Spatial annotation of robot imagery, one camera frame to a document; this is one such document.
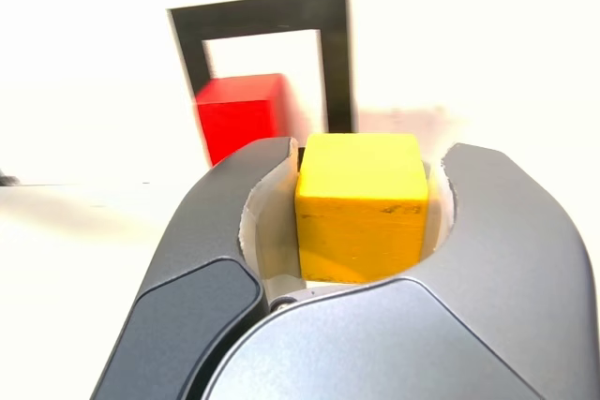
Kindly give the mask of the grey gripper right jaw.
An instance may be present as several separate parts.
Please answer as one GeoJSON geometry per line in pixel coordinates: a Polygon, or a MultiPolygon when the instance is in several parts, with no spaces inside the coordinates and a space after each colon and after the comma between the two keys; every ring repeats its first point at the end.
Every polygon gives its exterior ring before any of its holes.
{"type": "Polygon", "coordinates": [[[443,158],[454,223],[405,274],[297,302],[187,399],[595,399],[593,270],[568,214],[502,153],[443,158]]]}

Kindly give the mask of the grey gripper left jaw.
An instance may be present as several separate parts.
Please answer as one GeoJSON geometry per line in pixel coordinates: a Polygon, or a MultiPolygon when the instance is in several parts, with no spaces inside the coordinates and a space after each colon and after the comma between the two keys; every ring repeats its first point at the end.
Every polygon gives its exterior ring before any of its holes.
{"type": "Polygon", "coordinates": [[[182,199],[94,389],[96,399],[198,399],[270,302],[302,289],[298,145],[254,141],[182,199]]]}

